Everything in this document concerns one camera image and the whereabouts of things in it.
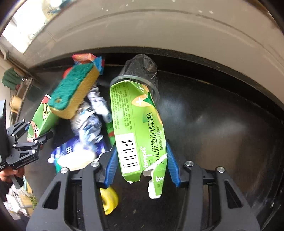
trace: green cardboard box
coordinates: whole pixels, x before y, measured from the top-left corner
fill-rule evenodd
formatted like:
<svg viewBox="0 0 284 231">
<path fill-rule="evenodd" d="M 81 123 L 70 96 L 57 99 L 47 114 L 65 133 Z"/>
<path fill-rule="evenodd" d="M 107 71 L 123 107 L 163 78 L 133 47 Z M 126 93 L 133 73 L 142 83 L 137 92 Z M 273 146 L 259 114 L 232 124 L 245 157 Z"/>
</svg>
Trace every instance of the green cardboard box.
<svg viewBox="0 0 284 231">
<path fill-rule="evenodd" d="M 137 182 L 151 176 L 148 192 L 159 198 L 167 166 L 164 127 L 149 89 L 129 80 L 110 88 L 112 120 L 124 179 Z"/>
<path fill-rule="evenodd" d="M 27 140 L 29 142 L 50 130 L 58 120 L 58 116 L 53 114 L 49 108 L 49 99 L 50 96 L 46 94 L 33 116 L 28 130 Z"/>
</svg>

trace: green scouring pad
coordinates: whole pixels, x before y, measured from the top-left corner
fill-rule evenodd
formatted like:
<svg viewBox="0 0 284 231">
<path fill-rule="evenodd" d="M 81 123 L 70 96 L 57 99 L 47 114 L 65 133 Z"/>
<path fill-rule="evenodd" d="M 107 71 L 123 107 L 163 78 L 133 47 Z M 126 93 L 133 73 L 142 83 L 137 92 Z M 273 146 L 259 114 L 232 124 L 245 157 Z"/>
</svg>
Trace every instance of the green scouring pad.
<svg viewBox="0 0 284 231">
<path fill-rule="evenodd" d="M 53 91 L 48 103 L 51 111 L 63 119 L 71 119 L 98 76 L 93 63 L 75 65 Z"/>
</svg>

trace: cartoon character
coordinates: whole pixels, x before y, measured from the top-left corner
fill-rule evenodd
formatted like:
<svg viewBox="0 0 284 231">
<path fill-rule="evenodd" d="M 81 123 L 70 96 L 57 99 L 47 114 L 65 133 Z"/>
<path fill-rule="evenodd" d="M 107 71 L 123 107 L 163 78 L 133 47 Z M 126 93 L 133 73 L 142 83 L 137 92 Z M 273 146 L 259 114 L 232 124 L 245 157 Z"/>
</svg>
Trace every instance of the cartoon character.
<svg viewBox="0 0 284 231">
<path fill-rule="evenodd" d="M 43 103 L 43 113 L 42 113 L 42 118 L 45 120 L 47 118 L 48 113 L 50 112 L 49 105 L 46 103 Z"/>
<path fill-rule="evenodd" d="M 34 136 L 31 137 L 31 138 L 28 138 L 28 141 L 29 141 L 29 142 L 32 142 L 35 138 L 38 137 L 38 134 L 39 134 L 39 128 L 37 127 L 37 125 L 35 124 L 34 121 L 31 121 L 31 125 L 32 125 L 32 127 L 33 127 Z"/>
</svg>

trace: yellow object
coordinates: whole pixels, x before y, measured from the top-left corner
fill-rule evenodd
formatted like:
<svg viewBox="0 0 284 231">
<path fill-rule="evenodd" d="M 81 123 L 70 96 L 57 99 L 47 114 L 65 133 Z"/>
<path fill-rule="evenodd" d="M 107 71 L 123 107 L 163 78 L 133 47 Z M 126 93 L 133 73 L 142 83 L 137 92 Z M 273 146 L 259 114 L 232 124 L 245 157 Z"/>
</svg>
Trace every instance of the yellow object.
<svg viewBox="0 0 284 231">
<path fill-rule="evenodd" d="M 18 114 L 18 111 L 21 107 L 22 99 L 18 96 L 13 95 L 10 101 L 11 111 Z"/>
<path fill-rule="evenodd" d="M 118 205 L 118 196 L 111 187 L 100 190 L 101 190 L 101 196 L 103 200 L 105 214 L 109 215 Z"/>
<path fill-rule="evenodd" d="M 92 70 L 87 74 L 84 80 L 80 83 L 79 87 L 73 94 L 72 98 L 69 100 L 68 106 L 64 110 L 58 110 L 56 108 L 50 107 L 51 111 L 63 119 L 71 119 L 77 112 L 79 105 L 82 103 L 88 91 L 97 80 L 99 76 L 98 69 L 94 66 Z"/>
<path fill-rule="evenodd" d="M 18 193 L 18 196 L 21 200 L 22 206 L 25 208 L 27 215 L 30 217 L 34 212 L 34 202 L 31 201 L 31 198 L 35 199 L 35 197 L 32 195 L 32 189 L 29 185 L 29 183 L 26 181 L 26 192 L 24 193 Z"/>
</svg>

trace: wall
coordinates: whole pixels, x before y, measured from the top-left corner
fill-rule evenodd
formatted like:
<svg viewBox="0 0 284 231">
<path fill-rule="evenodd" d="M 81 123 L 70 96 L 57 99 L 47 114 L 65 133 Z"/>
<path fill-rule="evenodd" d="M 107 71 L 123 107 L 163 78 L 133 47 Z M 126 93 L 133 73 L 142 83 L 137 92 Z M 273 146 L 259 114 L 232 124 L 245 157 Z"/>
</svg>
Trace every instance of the wall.
<svg viewBox="0 0 284 231">
<path fill-rule="evenodd" d="M 284 35 L 244 0 L 80 0 L 56 16 L 24 54 L 3 36 L 0 45 L 28 68 L 102 47 L 180 51 L 243 73 L 284 103 Z"/>
<path fill-rule="evenodd" d="M 0 56 L 0 100 L 6 100 L 6 127 L 10 127 L 10 89 L 2 84 L 4 72 L 11 68 L 11 65 Z"/>
</svg>

